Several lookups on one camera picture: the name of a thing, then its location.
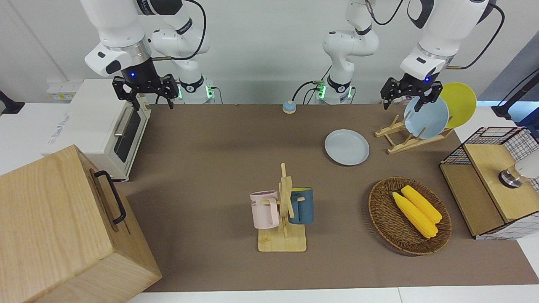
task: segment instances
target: yellow plate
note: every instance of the yellow plate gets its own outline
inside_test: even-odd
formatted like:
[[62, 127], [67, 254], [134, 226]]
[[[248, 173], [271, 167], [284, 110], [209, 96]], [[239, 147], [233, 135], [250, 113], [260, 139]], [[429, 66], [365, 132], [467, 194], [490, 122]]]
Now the yellow plate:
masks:
[[475, 113], [477, 97], [473, 90], [463, 83], [453, 82], [444, 84], [440, 97], [447, 104], [451, 120], [447, 128], [455, 128], [468, 122]]

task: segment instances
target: pink mug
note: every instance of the pink mug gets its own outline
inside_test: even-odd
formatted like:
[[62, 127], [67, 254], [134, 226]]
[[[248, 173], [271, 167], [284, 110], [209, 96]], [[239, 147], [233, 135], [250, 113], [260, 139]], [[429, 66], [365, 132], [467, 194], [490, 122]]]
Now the pink mug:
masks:
[[279, 226], [279, 210], [276, 190], [258, 191], [250, 194], [253, 223], [256, 229], [269, 229]]

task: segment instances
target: wooden base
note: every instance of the wooden base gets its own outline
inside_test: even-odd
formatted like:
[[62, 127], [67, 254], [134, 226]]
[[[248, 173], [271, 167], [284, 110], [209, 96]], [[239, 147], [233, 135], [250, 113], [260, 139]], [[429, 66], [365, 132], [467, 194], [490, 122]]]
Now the wooden base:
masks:
[[418, 147], [421, 145], [429, 144], [432, 142], [436, 142], [442, 139], [445, 139], [451, 132], [453, 132], [453, 128], [446, 128], [443, 132], [441, 132], [439, 135], [429, 138], [429, 139], [420, 139], [421, 135], [426, 131], [426, 127], [423, 128], [423, 130], [419, 133], [418, 136], [414, 136], [413, 134], [408, 135], [408, 138], [404, 140], [403, 143], [395, 144], [393, 140], [389, 137], [390, 134], [399, 133], [403, 130], [406, 130], [406, 125], [404, 124], [404, 121], [406, 121], [406, 118], [408, 117], [406, 115], [404, 119], [401, 122], [397, 122], [397, 119], [399, 118], [399, 115], [396, 115], [393, 119], [393, 122], [390, 126], [386, 128], [380, 128], [379, 131], [375, 132], [375, 137], [381, 137], [384, 136], [389, 144], [391, 144], [391, 148], [388, 148], [388, 154], [396, 154], [399, 152], [403, 152], [408, 149], [412, 149], [414, 147]]
[[287, 217], [283, 217], [281, 218], [281, 225], [279, 227], [259, 229], [258, 250], [261, 252], [306, 251], [305, 225], [291, 224], [288, 222]]

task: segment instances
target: oven door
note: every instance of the oven door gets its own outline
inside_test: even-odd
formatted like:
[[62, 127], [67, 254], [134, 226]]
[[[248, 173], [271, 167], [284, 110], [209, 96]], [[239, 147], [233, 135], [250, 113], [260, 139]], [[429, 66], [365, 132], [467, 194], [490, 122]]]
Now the oven door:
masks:
[[118, 167], [122, 168], [124, 175], [119, 176], [120, 179], [128, 178], [147, 121], [142, 110], [136, 111], [132, 106], [124, 108], [114, 132], [116, 142], [110, 157], [114, 159], [113, 162], [116, 162]]

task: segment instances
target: wooden mug tree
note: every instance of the wooden mug tree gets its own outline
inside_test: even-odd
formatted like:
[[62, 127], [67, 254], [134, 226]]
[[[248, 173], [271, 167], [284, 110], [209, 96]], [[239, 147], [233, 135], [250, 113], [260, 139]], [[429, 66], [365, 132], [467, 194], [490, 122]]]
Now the wooden mug tree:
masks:
[[292, 177], [286, 175], [286, 167], [281, 163], [281, 182], [279, 182], [279, 227], [258, 230], [258, 250], [261, 252], [302, 252], [307, 250], [305, 225], [288, 222], [294, 218], [291, 201]]

